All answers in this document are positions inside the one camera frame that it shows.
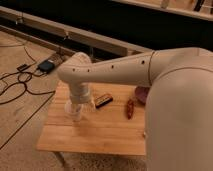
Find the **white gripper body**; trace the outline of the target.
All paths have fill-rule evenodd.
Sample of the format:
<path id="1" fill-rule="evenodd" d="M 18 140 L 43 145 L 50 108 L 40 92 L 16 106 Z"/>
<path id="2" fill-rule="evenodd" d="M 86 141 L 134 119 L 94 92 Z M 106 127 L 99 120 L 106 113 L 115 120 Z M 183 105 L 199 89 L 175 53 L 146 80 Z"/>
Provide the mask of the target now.
<path id="1" fill-rule="evenodd" d="M 92 95 L 87 83 L 70 84 L 70 100 L 74 104 L 85 104 L 92 102 Z"/>

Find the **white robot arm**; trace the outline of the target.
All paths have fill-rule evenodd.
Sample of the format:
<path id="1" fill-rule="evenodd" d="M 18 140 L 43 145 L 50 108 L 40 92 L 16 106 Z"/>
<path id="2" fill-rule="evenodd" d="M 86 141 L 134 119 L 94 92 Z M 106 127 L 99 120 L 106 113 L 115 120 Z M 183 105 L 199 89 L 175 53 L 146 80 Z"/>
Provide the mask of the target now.
<path id="1" fill-rule="evenodd" d="M 91 99 L 93 82 L 147 87 L 147 171 L 213 171 L 213 52 L 176 48 L 97 63 L 78 52 L 58 76 L 73 104 Z"/>

